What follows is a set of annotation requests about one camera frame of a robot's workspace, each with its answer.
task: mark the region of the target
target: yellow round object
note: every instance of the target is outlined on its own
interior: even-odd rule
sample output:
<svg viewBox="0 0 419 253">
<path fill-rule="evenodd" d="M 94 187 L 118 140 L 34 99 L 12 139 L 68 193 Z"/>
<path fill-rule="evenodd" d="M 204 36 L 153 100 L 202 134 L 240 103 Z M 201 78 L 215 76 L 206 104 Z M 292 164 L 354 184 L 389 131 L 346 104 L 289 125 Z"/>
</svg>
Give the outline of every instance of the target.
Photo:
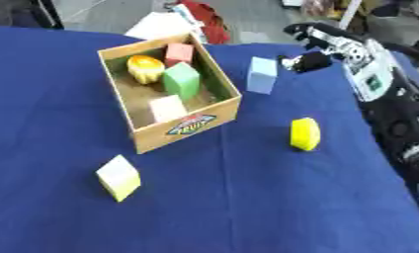
<svg viewBox="0 0 419 253">
<path fill-rule="evenodd" d="M 314 149 L 320 142 L 320 127 L 312 118 L 295 120 L 291 126 L 291 146 L 305 151 Z"/>
<path fill-rule="evenodd" d="M 126 63 L 128 72 L 140 83 L 157 82 L 165 71 L 162 61 L 146 55 L 135 55 Z"/>
</svg>

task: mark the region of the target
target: pink cube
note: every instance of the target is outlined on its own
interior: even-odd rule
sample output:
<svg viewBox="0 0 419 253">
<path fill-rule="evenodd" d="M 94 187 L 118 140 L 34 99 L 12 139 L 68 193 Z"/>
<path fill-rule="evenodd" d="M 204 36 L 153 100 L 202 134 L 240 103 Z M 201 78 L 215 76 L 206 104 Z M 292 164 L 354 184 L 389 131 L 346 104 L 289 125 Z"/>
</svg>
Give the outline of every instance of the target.
<svg viewBox="0 0 419 253">
<path fill-rule="evenodd" d="M 194 47 L 185 43 L 170 43 L 166 49 L 165 63 L 167 67 L 185 61 L 191 65 L 193 61 Z"/>
</svg>

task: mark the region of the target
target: block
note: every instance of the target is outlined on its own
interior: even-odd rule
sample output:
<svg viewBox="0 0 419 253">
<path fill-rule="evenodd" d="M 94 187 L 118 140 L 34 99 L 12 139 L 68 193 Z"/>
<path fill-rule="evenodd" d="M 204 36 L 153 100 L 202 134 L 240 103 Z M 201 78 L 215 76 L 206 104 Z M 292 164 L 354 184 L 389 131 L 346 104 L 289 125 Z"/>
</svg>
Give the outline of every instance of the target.
<svg viewBox="0 0 419 253">
<path fill-rule="evenodd" d="M 159 81 L 165 71 L 162 61 L 146 55 L 134 55 L 126 63 L 128 72 L 140 84 L 148 84 Z"/>
<path fill-rule="evenodd" d="M 172 67 L 179 62 L 193 62 L 194 47 L 185 43 L 170 43 L 166 49 L 165 63 L 167 67 Z"/>
<path fill-rule="evenodd" d="M 117 202 L 123 201 L 140 186 L 138 172 L 121 155 L 102 166 L 96 174 L 101 184 Z"/>
<path fill-rule="evenodd" d="M 149 107 L 157 123 L 166 123 L 187 115 L 187 110 L 178 95 L 152 100 Z"/>
<path fill-rule="evenodd" d="M 320 127 L 312 118 L 295 120 L 291 126 L 291 146 L 311 151 L 320 142 Z"/>
<path fill-rule="evenodd" d="M 188 101 L 198 94 L 201 83 L 199 72 L 186 62 L 180 62 L 165 70 L 163 84 L 169 95 L 179 95 Z"/>
<path fill-rule="evenodd" d="M 277 80 L 277 61 L 253 57 L 248 70 L 247 90 L 261 94 L 271 94 Z"/>
</svg>

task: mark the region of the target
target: red object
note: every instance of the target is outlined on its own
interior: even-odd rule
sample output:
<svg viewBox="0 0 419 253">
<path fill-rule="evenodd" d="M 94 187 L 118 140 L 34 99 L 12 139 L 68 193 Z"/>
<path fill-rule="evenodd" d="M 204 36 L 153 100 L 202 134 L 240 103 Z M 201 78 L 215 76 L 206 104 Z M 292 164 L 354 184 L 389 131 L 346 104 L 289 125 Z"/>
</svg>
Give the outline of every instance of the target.
<svg viewBox="0 0 419 253">
<path fill-rule="evenodd" d="M 230 39 L 229 30 L 223 19 L 210 5 L 193 0 L 178 0 L 177 4 L 184 4 L 198 21 L 205 23 L 202 31 L 209 43 L 225 43 Z"/>
<path fill-rule="evenodd" d="M 181 61 L 191 65 L 194 47 L 185 43 L 170 43 L 166 49 L 165 64 L 172 67 Z"/>
</svg>

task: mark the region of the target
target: green cube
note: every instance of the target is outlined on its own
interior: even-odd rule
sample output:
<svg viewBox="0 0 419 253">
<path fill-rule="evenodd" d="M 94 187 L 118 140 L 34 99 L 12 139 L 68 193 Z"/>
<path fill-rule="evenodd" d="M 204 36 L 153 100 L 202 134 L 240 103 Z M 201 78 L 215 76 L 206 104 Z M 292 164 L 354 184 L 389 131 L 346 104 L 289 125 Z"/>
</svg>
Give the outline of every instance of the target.
<svg viewBox="0 0 419 253">
<path fill-rule="evenodd" d="M 163 74 L 163 84 L 169 95 L 179 95 L 182 101 L 187 101 L 199 92 L 201 75 L 186 62 L 180 62 Z"/>
</svg>

